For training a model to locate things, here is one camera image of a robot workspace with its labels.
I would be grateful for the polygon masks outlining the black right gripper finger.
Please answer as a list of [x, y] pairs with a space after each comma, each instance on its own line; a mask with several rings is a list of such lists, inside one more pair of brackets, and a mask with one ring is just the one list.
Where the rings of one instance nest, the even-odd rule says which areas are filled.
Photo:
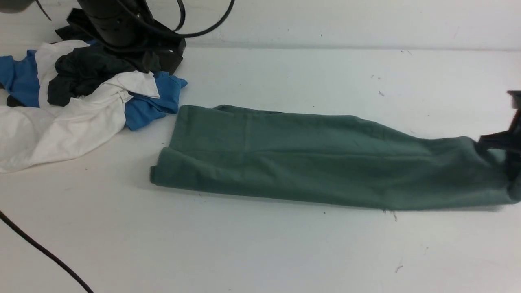
[[486, 149], [500, 149], [509, 153], [521, 153], [520, 132], [503, 131], [491, 135], [483, 135], [478, 144]]
[[506, 174], [509, 181], [514, 181], [521, 170], [521, 155], [519, 153], [506, 153]]

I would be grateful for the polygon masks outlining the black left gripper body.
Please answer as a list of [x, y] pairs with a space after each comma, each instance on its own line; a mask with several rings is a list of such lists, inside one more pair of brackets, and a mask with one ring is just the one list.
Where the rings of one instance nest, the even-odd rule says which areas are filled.
[[80, 0], [78, 4], [77, 28], [142, 72], [174, 74], [183, 61], [185, 39], [160, 35], [168, 28], [154, 19], [145, 0]]

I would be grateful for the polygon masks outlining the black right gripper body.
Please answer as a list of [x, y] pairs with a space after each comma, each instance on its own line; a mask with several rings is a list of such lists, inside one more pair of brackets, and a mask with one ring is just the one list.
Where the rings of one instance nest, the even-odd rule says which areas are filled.
[[507, 94], [510, 95], [512, 99], [512, 107], [515, 109], [516, 113], [512, 122], [510, 123], [510, 128], [508, 130], [508, 135], [510, 139], [520, 139], [521, 136], [521, 91], [520, 90], [508, 90]]

